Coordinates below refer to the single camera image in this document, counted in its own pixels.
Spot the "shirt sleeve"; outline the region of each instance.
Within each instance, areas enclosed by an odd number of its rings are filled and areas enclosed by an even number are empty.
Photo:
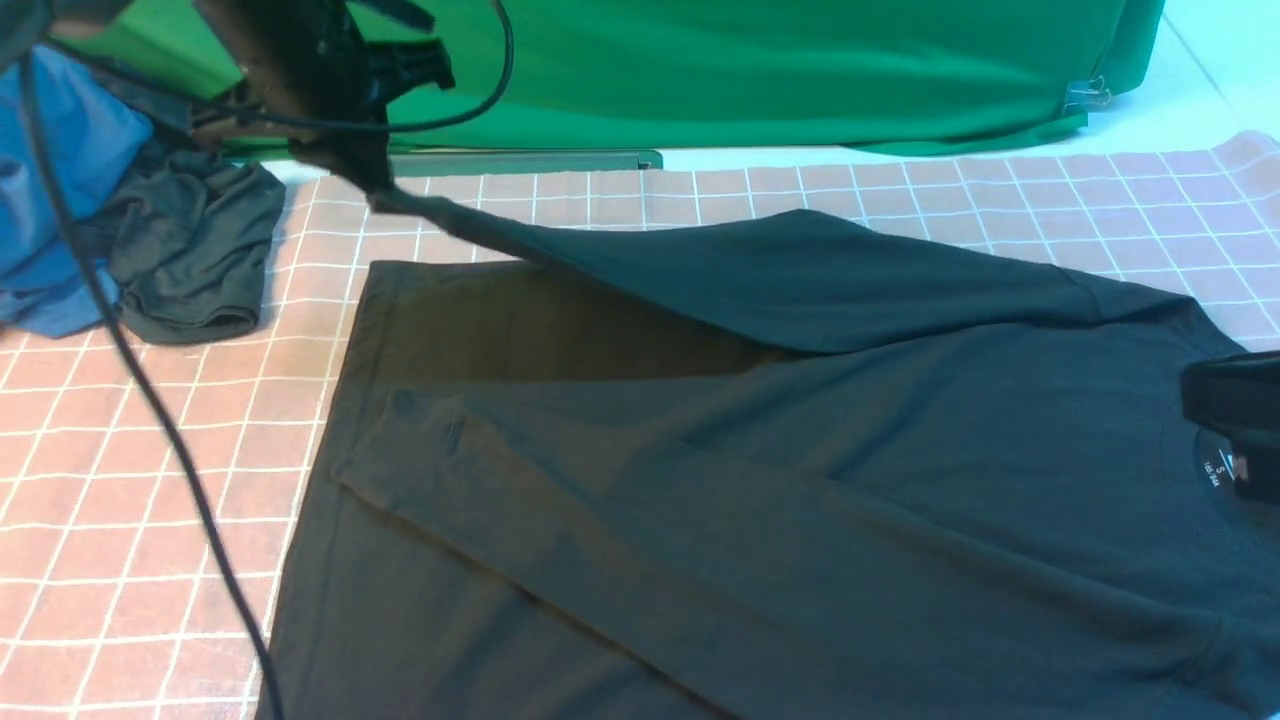
[[[812,210],[599,232],[527,225],[438,197],[398,202],[397,211],[461,240],[801,352],[852,352],[998,323],[1087,327],[1196,306],[1185,296],[883,234]]]

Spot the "pink grid mat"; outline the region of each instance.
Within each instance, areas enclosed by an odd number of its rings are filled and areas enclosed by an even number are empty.
[[[813,208],[893,233],[1189,292],[1280,347],[1280,147],[714,173],[406,181],[520,220],[660,228]],[[497,256],[346,184],[296,188],[271,322],[140,346],[180,418],[246,591],[270,616],[365,268]],[[246,717],[257,676],[184,480],[101,332],[0,333],[0,720]]]

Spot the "black clamp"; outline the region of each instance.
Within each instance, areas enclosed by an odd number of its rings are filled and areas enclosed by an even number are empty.
[[[1231,443],[1236,495],[1280,503],[1280,351],[1188,365],[1183,416]]]
[[[410,0],[357,0],[412,29],[435,18]],[[298,160],[325,168],[366,195],[394,187],[390,136],[323,126],[244,120],[234,110],[385,126],[387,105],[413,88],[454,87],[439,40],[367,42],[346,0],[195,0],[196,10],[239,64],[244,79],[216,101],[233,109],[193,113],[191,135],[219,145],[233,137],[285,137]]]

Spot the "wire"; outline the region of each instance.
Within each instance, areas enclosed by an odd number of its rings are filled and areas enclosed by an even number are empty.
[[[116,68],[109,63],[87,55],[70,47],[65,42],[58,40],[49,40],[49,45],[58,49],[60,53],[74,58],[76,60],[99,70],[109,74],[122,82],[131,83],[136,87],[148,90],[151,92],[157,92],[161,95],[168,95],[183,102],[188,102],[193,108],[200,108],[202,110],[209,110],[212,113],[219,113],[225,117],[236,118],[242,122],[259,122],[259,123],[274,123],[278,126],[289,126],[297,128],[308,129],[329,129],[339,132],[428,132],[434,129],[442,129],[447,127],[458,126],[468,120],[474,120],[480,115],[488,113],[494,105],[502,100],[502,96],[507,94],[507,86],[511,85],[511,70],[516,64],[516,38],[511,29],[511,17],[507,14],[507,8],[503,5],[502,0],[490,0],[493,4],[494,13],[498,15],[498,22],[502,24],[502,76],[498,78],[498,85],[494,86],[493,91],[485,97],[479,105],[471,108],[470,110],[458,113],[456,115],[449,115],[445,118],[439,118],[434,120],[422,120],[416,123],[366,123],[360,120],[326,120],[315,118],[298,118],[294,115],[282,115],[278,113],[269,113],[262,110],[248,110],[244,108],[232,108],[224,102],[216,100],[209,100],[192,95],[189,92],[183,92],[180,90],[173,90],[155,82],[150,78],[138,77],[134,73],[125,72]]]
[[[102,282],[99,279],[97,268],[76,236],[76,222],[72,218],[70,210],[67,208],[67,199],[63,195],[61,186],[58,182],[58,176],[54,169],[54,163],[50,159],[49,138],[45,136],[44,120],[41,119],[42,113],[40,110],[40,91],[36,87],[36,63],[29,51],[23,55],[19,64],[19,72],[22,74],[23,126],[27,131],[27,142],[31,146],[31,154],[36,160],[36,170],[40,176],[40,182],[45,188],[45,193],[49,196],[49,202],[52,206],[54,215],[58,220],[58,232],[70,246],[72,255],[76,258],[76,264],[79,266],[81,275],[84,277],[84,283],[88,286],[88,292],[93,300],[93,305],[97,306],[99,313],[101,313],[106,331],[111,336],[111,342],[115,343],[115,348],[120,354],[120,360],[124,363],[124,366],[128,368],[129,374],[133,377],[133,382],[138,386],[138,391],[142,392],[142,397],[147,401],[147,405],[155,414],[156,420],[164,429],[165,436],[173,445],[178,462],[182,465],[182,470],[187,475],[187,483],[191,486],[191,495],[196,501],[196,510],[200,512],[200,521],[205,527],[205,534],[209,536],[209,547],[212,551],[214,560],[218,562],[218,570],[221,573],[223,582],[227,584],[227,592],[230,594],[232,602],[236,603],[236,610],[239,612],[241,620],[244,623],[244,629],[248,630],[250,642],[253,644],[253,652],[257,655],[257,661],[262,667],[262,684],[266,688],[266,696],[271,705],[273,716],[275,720],[284,720],[284,697],[280,694],[280,683],[275,674],[275,665],[271,662],[271,656],[268,653],[266,642],[262,639],[262,629],[253,618],[253,611],[250,609],[248,601],[244,600],[244,592],[236,580],[236,573],[232,570],[230,559],[227,556],[227,547],[223,544],[221,537],[218,533],[218,524],[214,520],[214,512],[210,509],[205,488],[200,483],[200,474],[196,471],[196,464],[191,457],[191,451],[187,448],[187,443],[183,442],[182,434],[178,432],[178,425],[173,421],[173,416],[170,416],[169,411],[165,410],[164,402],[160,400],[160,396],[156,395],[155,387],[151,386],[151,380],[142,370],[137,356],[133,355],[133,350],[129,348],[129,343],[124,338],[124,331],[120,329],[120,320],[115,315],[115,309],[113,307],[111,301],[106,299],[106,291],[102,288]]]

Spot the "green screen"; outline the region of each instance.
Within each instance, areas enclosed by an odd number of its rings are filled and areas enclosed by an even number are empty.
[[[412,92],[393,122],[448,115],[492,90],[502,33],[485,0],[419,0],[458,87]],[[507,0],[511,88],[465,126],[397,145],[595,150],[851,145],[901,155],[1059,140],[1070,83],[1112,94],[1146,72],[1164,0]],[[370,40],[413,40],[353,8]],[[239,78],[189,3],[138,0],[86,50],[201,94]]]

